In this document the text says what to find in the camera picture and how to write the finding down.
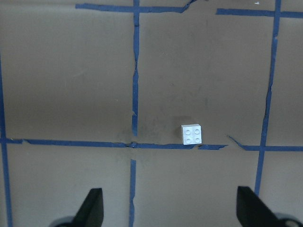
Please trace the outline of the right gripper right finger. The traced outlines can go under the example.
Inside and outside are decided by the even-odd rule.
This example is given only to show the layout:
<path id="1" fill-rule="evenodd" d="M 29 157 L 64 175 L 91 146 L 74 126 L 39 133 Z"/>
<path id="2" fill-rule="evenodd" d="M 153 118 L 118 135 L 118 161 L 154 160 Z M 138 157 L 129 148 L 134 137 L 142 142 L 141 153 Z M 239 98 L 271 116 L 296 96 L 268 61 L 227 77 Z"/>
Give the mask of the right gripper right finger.
<path id="1" fill-rule="evenodd" d="M 237 219 L 242 227 L 285 227 L 248 186 L 237 189 Z"/>

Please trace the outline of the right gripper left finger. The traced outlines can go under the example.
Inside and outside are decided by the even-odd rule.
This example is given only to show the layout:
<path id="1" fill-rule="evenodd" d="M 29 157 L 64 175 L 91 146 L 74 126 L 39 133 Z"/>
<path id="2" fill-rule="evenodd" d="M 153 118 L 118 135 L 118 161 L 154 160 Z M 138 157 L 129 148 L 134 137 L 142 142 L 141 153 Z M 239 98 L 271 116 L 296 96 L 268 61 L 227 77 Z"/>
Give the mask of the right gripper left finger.
<path id="1" fill-rule="evenodd" d="M 104 219 L 102 188 L 89 191 L 80 209 L 71 222 L 72 227 L 100 227 Z"/>

